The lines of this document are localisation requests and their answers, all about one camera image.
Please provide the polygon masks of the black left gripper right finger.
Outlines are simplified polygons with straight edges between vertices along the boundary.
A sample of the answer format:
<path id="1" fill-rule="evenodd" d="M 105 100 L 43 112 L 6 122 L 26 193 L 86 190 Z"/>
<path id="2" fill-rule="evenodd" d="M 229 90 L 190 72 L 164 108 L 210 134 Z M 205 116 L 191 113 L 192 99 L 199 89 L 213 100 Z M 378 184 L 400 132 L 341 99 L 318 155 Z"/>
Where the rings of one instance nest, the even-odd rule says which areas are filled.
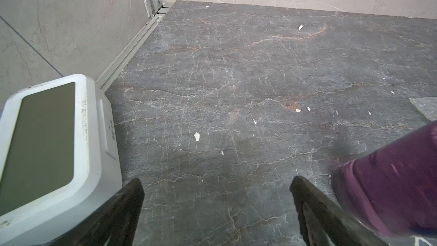
<path id="1" fill-rule="evenodd" d="M 300 233 L 308 246 L 386 246 L 308 179 L 295 176 L 290 185 Z"/>

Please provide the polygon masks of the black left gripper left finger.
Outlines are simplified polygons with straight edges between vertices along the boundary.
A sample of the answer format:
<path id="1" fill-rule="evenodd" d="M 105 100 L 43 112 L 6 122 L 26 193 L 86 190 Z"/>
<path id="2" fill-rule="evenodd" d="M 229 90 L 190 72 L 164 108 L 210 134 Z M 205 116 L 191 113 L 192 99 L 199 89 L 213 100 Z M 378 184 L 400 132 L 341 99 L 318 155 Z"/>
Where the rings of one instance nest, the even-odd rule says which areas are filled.
<path id="1" fill-rule="evenodd" d="M 145 193 L 138 178 L 120 191 L 52 246 L 130 246 L 133 243 Z"/>

